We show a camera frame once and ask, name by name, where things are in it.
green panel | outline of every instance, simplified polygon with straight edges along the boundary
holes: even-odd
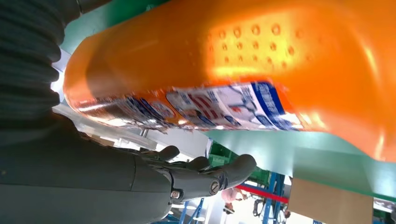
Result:
[[[209,153],[209,163],[212,167],[222,166],[234,161],[236,158],[238,158],[236,153],[217,142],[213,142]],[[262,185],[268,185],[269,171],[256,167],[248,179]]]
[[[71,22],[66,27],[66,37],[61,48],[72,54],[86,37],[137,16],[164,2],[166,0],[113,0]]]
[[[228,157],[209,154],[209,163],[212,167],[223,166],[224,164],[229,163],[230,159]]]
[[[257,165],[284,175],[396,202],[396,163],[371,159],[326,133],[210,131],[204,133]]]

plastic bottle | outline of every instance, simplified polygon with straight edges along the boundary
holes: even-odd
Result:
[[[396,161],[394,0],[172,0],[86,38],[70,106],[107,125],[335,134]]]

metal rod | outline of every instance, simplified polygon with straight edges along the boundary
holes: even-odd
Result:
[[[274,191],[277,176],[278,176],[277,173],[271,173],[271,178],[269,180],[269,190],[271,192]],[[263,224],[268,224],[269,210],[271,209],[271,202],[272,202],[272,199],[267,198],[267,202],[265,203],[264,217],[262,218]]]
[[[198,210],[198,212],[197,212],[197,215],[195,216],[196,218],[198,218],[199,217],[199,215],[201,214],[201,209],[202,209],[202,205],[204,204],[204,199],[203,198],[201,198],[201,202],[199,203],[199,210]]]
[[[151,223],[151,224],[178,224],[178,222],[159,221],[159,222],[155,222],[155,223]]]
[[[284,188],[284,179],[285,175],[278,174],[276,180],[276,189],[275,193],[278,196],[283,196],[283,188]],[[279,211],[281,210],[281,203],[276,202],[275,209],[274,209],[274,224],[277,224]]]
[[[244,191],[247,191],[247,192],[250,192],[250,193],[255,194],[255,195],[262,196],[262,197],[271,198],[271,199],[273,199],[275,201],[279,201],[279,202],[283,202],[283,203],[289,203],[289,199],[288,198],[281,197],[281,196],[278,196],[278,195],[275,195],[275,194],[271,194],[271,193],[268,192],[267,189],[251,186],[251,185],[248,185],[248,184],[241,184],[241,185],[236,186],[236,188],[244,190]]]
[[[180,216],[179,224],[183,224],[183,222],[184,222],[184,218],[187,213],[187,206],[188,206],[188,201],[184,203],[184,209],[183,209],[182,215]]]
[[[199,206],[195,209],[194,213],[192,214],[192,216],[191,216],[190,219],[188,220],[187,224],[191,224],[191,222],[192,222],[194,216],[198,213],[198,209],[199,209]]]
[[[171,222],[179,223],[179,219],[176,218],[176,217],[174,217],[174,216],[171,215],[171,214],[168,214],[168,215],[166,216],[166,219],[168,219],[168,220],[171,221]]]
[[[142,129],[142,131],[140,132],[140,136],[146,138],[147,137],[147,133],[149,133],[149,130],[144,128]]]

bolt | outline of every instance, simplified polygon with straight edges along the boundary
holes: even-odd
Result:
[[[210,194],[215,195],[220,189],[220,182],[218,180],[213,180],[211,183]]]
[[[180,192],[177,190],[173,190],[172,193],[170,194],[171,198],[179,198],[180,197]]]

blue metal frame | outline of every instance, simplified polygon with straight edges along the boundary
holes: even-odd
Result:
[[[179,223],[179,219],[174,217],[171,214],[168,214],[164,220],[162,221],[158,221],[158,222],[154,222],[151,224],[178,224]]]
[[[277,175],[275,194],[278,196],[283,195],[284,179],[285,179],[285,175],[280,175],[280,174]],[[274,224],[277,223],[280,210],[281,210],[281,203],[276,202],[274,209]]]
[[[269,180],[269,191],[270,192],[274,192],[277,176],[278,176],[277,173],[271,173],[271,178]],[[272,202],[272,199],[267,198],[267,202],[265,203],[265,209],[264,209],[264,217],[262,219],[263,224],[268,224],[269,210],[271,209],[271,202]]]
[[[187,213],[187,206],[188,206],[188,202],[185,202],[182,215],[180,216],[179,224],[183,224],[183,222],[184,222],[184,218],[185,218],[185,215]]]
[[[199,202],[198,207],[195,209],[194,213],[193,213],[192,216],[190,217],[190,220],[188,220],[188,223],[187,223],[187,224],[191,224],[191,222],[193,221],[194,217],[198,218],[199,214],[201,213],[201,208],[202,208],[203,203],[204,203],[204,199],[201,198],[201,201]]]

